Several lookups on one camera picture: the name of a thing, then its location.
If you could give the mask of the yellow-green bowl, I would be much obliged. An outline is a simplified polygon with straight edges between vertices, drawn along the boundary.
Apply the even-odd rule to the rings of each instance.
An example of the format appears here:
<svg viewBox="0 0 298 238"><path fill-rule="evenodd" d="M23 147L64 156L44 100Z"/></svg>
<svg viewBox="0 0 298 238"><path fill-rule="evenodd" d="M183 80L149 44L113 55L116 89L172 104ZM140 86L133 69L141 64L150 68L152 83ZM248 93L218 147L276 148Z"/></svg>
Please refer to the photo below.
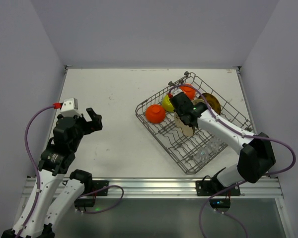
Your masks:
<svg viewBox="0 0 298 238"><path fill-rule="evenodd" d="M165 111L167 111L167 112L174 112L174 107L171 104L168 95L164 96L164 98L162 99L161 105L165 109Z"/></svg>

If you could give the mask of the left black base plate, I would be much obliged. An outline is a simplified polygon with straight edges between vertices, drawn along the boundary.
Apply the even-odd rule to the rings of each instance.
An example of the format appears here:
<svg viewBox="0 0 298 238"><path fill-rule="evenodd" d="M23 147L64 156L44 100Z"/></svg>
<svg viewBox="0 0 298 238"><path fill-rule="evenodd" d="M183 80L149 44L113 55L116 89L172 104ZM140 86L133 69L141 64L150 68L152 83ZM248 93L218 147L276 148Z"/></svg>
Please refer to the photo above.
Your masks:
<svg viewBox="0 0 298 238"><path fill-rule="evenodd" d="M107 187L109 185L108 180L93 180L92 185L90 186L89 192L100 190L104 187ZM107 196L108 195L108 189L99 191L97 193L94 193L93 196Z"/></svg>

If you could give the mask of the yellow patterned plate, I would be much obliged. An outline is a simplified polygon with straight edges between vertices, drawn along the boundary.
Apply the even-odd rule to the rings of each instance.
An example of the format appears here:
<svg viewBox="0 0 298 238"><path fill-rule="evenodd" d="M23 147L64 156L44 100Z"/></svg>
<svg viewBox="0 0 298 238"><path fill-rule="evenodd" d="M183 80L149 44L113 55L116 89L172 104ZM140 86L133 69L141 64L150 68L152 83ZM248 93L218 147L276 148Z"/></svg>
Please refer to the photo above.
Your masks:
<svg viewBox="0 0 298 238"><path fill-rule="evenodd" d="M220 114L221 113L221 105L220 105L218 99L215 96L213 96L212 94L209 94L209 93L203 93L202 95L207 100L207 102L209 103L210 107L217 114Z"/></svg>

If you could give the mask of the orange bowl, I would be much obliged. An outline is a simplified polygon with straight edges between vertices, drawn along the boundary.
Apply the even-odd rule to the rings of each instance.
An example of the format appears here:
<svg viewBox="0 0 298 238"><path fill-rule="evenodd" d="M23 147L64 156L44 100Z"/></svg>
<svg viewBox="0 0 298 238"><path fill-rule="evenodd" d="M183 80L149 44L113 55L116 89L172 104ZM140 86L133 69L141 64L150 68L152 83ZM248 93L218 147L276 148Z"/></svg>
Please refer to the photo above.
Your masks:
<svg viewBox="0 0 298 238"><path fill-rule="evenodd" d="M161 123L165 119L165 109L161 105L151 105L146 109L145 116L151 123Z"/></svg>
<svg viewBox="0 0 298 238"><path fill-rule="evenodd" d="M191 84L184 84L183 86L180 86L180 89L192 101L195 98L196 91L191 88L191 86Z"/></svg>

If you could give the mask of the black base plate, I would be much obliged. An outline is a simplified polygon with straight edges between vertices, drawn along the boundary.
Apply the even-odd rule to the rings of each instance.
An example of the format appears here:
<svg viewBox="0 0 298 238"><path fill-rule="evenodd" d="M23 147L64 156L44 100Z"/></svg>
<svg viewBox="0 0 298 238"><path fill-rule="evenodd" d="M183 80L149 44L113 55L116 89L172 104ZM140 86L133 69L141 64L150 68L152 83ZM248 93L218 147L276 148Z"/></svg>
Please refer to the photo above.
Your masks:
<svg viewBox="0 0 298 238"><path fill-rule="evenodd" d="M197 196L212 196L217 192L222 191L224 188L223 187L219 189L215 188L213 186L213 182L211 182L210 180L198 180L198 181L195 181L195 189L196 189ZM234 188L219 194L219 196L228 196L228 195L240 196L241 192L240 192L239 186L235 186Z"/></svg>
<svg viewBox="0 0 298 238"><path fill-rule="evenodd" d="M100 190L104 187L107 187L109 185L108 180L93 180L92 185L90 186L89 192ZM94 193L93 196L107 196L108 195L108 189L99 191L97 193Z"/></svg>

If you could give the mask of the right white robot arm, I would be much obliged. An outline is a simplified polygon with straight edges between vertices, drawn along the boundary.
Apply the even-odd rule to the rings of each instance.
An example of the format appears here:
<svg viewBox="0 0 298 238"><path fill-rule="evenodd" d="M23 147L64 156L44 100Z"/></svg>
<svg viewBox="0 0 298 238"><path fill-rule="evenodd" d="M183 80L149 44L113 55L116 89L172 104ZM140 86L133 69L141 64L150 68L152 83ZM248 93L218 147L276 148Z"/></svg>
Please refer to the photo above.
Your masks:
<svg viewBox="0 0 298 238"><path fill-rule="evenodd" d="M213 134L239 156L237 164L224 168L211 177L209 187L215 193L242 181L256 183L275 165L275 155L266 134L260 133L257 136L237 127L204 102L194 105L181 90L170 94L169 99L174 112L185 126Z"/></svg>

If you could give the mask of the cream plate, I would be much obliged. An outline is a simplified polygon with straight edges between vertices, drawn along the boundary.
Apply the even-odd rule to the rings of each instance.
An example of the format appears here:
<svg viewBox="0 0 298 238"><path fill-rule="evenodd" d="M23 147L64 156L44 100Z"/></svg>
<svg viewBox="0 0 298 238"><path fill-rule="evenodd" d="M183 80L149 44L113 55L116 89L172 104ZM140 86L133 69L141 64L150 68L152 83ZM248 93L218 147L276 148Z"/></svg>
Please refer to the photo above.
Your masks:
<svg viewBox="0 0 298 238"><path fill-rule="evenodd" d="M185 125L176 112L174 112L174 123L176 127L179 128L179 130L183 133L184 136L190 137L194 135L195 128Z"/></svg>
<svg viewBox="0 0 298 238"><path fill-rule="evenodd" d="M192 101L194 108L207 108L205 101L203 99L195 99Z"/></svg>

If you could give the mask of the aluminium mounting rail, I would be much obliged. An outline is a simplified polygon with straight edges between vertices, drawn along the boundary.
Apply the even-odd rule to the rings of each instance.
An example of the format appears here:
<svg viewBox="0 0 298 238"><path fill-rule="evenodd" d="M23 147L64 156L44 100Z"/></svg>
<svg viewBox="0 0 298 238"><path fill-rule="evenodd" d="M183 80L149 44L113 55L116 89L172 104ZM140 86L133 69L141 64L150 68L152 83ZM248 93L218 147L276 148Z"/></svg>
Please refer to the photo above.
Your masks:
<svg viewBox="0 0 298 238"><path fill-rule="evenodd" d="M197 178L93 178L107 180L110 185L124 189L125 199L206 199L196 190ZM231 198L283 198L283 192L276 178L261 178L257 183L239 186L240 196Z"/></svg>

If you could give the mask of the orange bowl front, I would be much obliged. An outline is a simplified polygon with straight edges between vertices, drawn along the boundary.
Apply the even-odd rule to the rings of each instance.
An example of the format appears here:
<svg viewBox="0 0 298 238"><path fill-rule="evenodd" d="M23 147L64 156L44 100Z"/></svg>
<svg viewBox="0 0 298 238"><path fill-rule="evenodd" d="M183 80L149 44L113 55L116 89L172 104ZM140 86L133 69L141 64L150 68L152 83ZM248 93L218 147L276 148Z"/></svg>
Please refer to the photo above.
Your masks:
<svg viewBox="0 0 298 238"><path fill-rule="evenodd" d="M165 119L165 109L161 105L151 105L146 109L145 116L151 123L161 123Z"/></svg>

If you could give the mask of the orange bowl back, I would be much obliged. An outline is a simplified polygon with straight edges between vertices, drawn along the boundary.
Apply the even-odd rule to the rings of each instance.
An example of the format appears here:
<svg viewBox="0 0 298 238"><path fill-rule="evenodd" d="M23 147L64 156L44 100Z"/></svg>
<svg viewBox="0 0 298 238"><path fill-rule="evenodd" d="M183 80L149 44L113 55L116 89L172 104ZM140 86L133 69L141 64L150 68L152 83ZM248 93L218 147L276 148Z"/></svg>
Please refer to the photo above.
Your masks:
<svg viewBox="0 0 298 238"><path fill-rule="evenodd" d="M195 98L196 91L191 88L191 86L191 84L184 84L183 86L180 86L180 89L192 101Z"/></svg>

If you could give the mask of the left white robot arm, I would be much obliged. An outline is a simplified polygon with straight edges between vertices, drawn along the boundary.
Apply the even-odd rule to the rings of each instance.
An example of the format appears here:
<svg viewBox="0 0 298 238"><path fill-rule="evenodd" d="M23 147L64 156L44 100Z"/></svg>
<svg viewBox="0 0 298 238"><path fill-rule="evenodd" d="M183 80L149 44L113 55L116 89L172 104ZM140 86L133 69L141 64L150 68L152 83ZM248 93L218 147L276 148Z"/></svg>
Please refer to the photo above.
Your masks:
<svg viewBox="0 0 298 238"><path fill-rule="evenodd" d="M52 107L60 109L60 114L39 163L34 163L35 185L20 218L11 229L3 232L3 238L53 238L64 213L80 195L92 191L92 174L76 169L70 174L64 190L54 198L82 138L102 130L102 116L93 108L87 108L91 118L87 121L76 108L66 109L65 103Z"/></svg>

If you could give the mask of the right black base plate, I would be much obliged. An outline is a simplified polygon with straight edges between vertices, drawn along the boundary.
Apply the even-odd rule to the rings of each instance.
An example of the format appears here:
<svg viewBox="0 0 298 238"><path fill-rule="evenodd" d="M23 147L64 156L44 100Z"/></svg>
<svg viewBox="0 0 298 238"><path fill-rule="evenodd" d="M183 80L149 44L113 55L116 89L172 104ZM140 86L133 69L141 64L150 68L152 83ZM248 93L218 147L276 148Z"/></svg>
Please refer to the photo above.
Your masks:
<svg viewBox="0 0 298 238"><path fill-rule="evenodd" d="M213 182L211 182L210 180L198 180L198 181L195 181L195 189L196 189L197 196L212 196L217 192L222 191L224 188L223 187L219 189L215 188L213 186ZM228 195L240 196L241 192L240 192L239 186L235 186L234 188L219 194L219 196L228 196Z"/></svg>

